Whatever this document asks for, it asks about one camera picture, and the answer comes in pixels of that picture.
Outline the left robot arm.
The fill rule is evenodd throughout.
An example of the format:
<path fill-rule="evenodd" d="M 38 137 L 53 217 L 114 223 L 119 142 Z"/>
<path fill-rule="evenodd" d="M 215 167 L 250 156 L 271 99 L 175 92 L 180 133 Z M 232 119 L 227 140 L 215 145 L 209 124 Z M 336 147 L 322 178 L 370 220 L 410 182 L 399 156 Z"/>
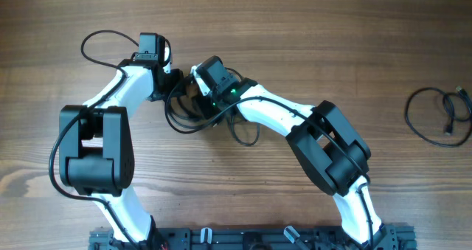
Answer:
<path fill-rule="evenodd" d="M 112 226 L 113 247 L 162 249 L 165 240 L 131 185 L 135 158 L 129 119 L 145 100 L 168 99 L 183 74 L 172 69 L 164 36 L 143 32 L 136 45 L 130 58 L 114 66 L 116 76 L 99 94 L 60 111 L 49 177 L 60 194 L 100 208 Z"/>

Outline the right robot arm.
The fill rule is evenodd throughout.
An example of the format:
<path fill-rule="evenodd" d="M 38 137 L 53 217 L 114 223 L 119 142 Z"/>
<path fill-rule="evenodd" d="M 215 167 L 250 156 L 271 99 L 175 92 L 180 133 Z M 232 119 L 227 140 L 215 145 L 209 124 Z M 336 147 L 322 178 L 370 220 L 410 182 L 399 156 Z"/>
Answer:
<path fill-rule="evenodd" d="M 345 234 L 359 246 L 374 246 L 382 222 L 368 191 L 371 151 L 333 103 L 291 102 L 239 77 L 218 56 L 193 66 L 190 75 L 206 117 L 230 112 L 284 136 L 307 177 L 333 197 Z"/>

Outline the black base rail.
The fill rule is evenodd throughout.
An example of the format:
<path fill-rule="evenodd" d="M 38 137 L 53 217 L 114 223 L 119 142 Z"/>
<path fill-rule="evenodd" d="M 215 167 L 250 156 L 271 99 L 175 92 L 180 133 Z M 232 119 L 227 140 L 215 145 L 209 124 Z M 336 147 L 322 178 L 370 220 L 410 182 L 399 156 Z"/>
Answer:
<path fill-rule="evenodd" d="M 348 237 L 340 226 L 299 229 L 210 229 L 172 228 L 159 230 L 157 249 L 368 249 Z M 412 226 L 384 225 L 374 235 L 374 248 L 416 250 Z"/>

